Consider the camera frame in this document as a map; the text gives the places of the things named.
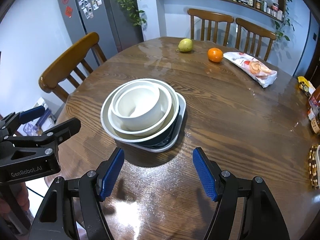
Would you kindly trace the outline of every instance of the stack of bowls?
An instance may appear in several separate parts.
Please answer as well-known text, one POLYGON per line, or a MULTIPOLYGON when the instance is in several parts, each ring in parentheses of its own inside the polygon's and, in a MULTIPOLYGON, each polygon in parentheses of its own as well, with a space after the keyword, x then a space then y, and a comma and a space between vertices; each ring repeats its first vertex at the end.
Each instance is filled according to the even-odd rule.
POLYGON ((101 123, 115 140, 160 148, 170 141, 179 111, 178 95, 171 86, 138 79, 111 92, 101 109, 101 123))

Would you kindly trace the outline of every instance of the orange fruit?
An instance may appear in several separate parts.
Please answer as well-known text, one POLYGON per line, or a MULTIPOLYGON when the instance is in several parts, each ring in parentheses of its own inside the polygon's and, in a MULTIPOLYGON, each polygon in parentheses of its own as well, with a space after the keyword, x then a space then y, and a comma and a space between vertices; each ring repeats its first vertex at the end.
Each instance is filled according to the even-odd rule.
POLYGON ((223 59, 221 49, 211 48, 208 50, 208 59, 212 62, 219 63, 223 59))

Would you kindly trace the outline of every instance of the human hand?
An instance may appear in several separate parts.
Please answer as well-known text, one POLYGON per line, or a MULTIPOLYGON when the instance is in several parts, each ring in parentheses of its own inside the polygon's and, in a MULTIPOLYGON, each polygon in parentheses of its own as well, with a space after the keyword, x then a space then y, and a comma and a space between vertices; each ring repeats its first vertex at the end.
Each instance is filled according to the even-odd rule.
MULTIPOLYGON (((16 196, 17 202, 18 204, 21 206, 23 211, 27 211, 30 207, 30 202, 29 202, 29 192, 27 189, 27 186, 25 184, 25 182, 21 183, 21 191, 18 193, 18 195, 16 196)), ((7 218, 8 213, 10 213, 11 208, 8 205, 8 203, 3 200, 2 198, 0 198, 0 215, 3 218, 7 218)))

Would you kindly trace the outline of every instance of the green pear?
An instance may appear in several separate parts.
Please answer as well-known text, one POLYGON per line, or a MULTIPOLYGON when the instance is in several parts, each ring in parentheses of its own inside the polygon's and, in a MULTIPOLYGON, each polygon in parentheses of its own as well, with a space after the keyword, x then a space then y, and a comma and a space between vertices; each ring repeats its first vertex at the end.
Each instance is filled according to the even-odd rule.
POLYGON ((193 49, 193 42, 191 39, 183 39, 180 41, 178 49, 180 52, 189 52, 193 49))

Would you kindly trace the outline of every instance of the wooden dining table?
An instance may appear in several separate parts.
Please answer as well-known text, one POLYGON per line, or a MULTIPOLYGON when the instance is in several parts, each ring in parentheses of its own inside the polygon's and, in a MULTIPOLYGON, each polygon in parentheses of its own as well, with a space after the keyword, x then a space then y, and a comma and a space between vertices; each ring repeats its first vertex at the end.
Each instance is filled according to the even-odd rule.
MULTIPOLYGON (((216 203, 202 188, 192 151, 202 147, 210 160, 238 178, 262 177, 273 194, 290 234, 299 239, 320 209, 312 189, 308 151, 319 138, 311 132, 307 97, 295 78, 278 71, 262 88, 227 59, 208 60, 207 51, 237 51, 211 41, 194 41, 191 52, 176 51, 181 38, 161 37, 132 46, 99 66, 68 97, 58 118, 81 120, 81 130, 59 146, 60 175, 81 177, 107 160, 115 147, 125 161, 112 195, 101 203, 115 239, 203 240, 216 203), (186 100, 175 145, 162 153, 116 142, 104 131, 100 111, 118 86, 140 78, 167 82, 186 100)), ((82 222, 79 202, 77 220, 82 222)), ((237 239, 243 199, 239 198, 230 239, 237 239)))

